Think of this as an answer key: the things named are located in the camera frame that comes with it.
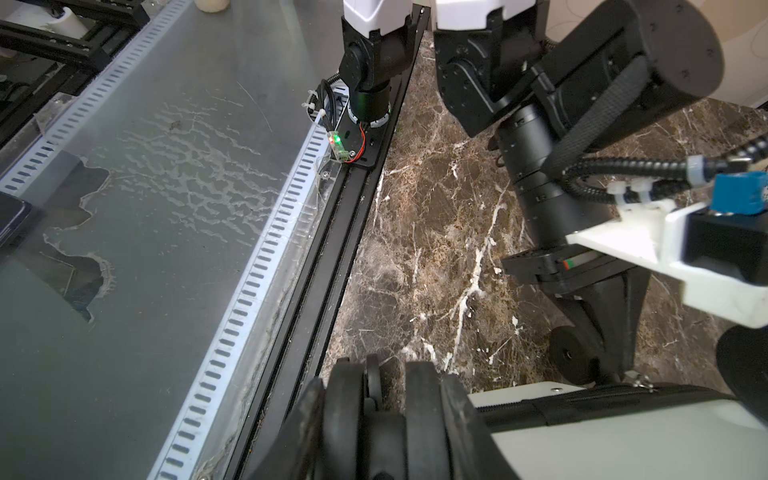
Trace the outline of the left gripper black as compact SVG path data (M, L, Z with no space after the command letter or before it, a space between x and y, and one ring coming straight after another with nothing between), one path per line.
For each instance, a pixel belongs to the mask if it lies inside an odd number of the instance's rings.
M619 383L634 368L649 270L578 244L517 253L502 268L569 320L551 330L551 361L568 382Z

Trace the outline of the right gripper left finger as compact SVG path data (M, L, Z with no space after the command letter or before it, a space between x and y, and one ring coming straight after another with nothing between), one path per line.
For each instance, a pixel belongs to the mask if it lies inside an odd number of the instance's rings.
M308 479L320 449L325 386L310 381L248 479Z

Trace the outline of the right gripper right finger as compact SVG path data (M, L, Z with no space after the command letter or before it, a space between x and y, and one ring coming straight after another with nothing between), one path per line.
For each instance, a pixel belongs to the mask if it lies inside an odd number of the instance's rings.
M519 479L456 375L441 380L444 423L456 479Z

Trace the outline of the white hard-shell suitcase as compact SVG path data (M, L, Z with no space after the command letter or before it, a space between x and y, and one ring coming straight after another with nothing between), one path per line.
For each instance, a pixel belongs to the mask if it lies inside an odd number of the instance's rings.
M578 388L545 382L467 394L519 479L763 479L767 333L729 328L716 345L728 393L695 385ZM342 362L325 390L317 479L456 479L441 380L406 367L405 409L386 410L374 361Z

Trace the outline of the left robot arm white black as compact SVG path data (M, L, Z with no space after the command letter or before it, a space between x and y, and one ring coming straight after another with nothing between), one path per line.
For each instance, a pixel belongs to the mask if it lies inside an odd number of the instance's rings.
M639 328L661 328L651 273L595 254L568 267L569 234L611 220L604 181L654 178L655 200L703 194L735 158L765 158L748 129L687 147L664 131L721 105L715 31L686 1L605 1L549 44L538 11L491 14L434 34L412 76L386 177L357 250L322 367L376 355L385 373L429 360L475 388L549 379L612 383L634 365Z

